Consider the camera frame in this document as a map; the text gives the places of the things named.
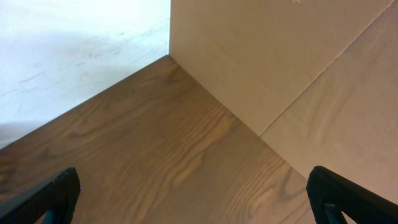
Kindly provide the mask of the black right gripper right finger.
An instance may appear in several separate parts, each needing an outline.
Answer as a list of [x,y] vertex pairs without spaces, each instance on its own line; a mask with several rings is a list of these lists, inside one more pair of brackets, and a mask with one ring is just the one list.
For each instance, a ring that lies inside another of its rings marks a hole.
[[315,166],[306,186],[317,224],[397,223],[397,205],[323,166]]

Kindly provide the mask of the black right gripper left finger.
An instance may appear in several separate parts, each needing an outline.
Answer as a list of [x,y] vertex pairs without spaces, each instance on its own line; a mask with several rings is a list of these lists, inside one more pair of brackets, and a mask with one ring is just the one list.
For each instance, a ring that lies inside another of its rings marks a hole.
[[69,167],[1,204],[1,223],[70,224],[80,195],[80,180]]

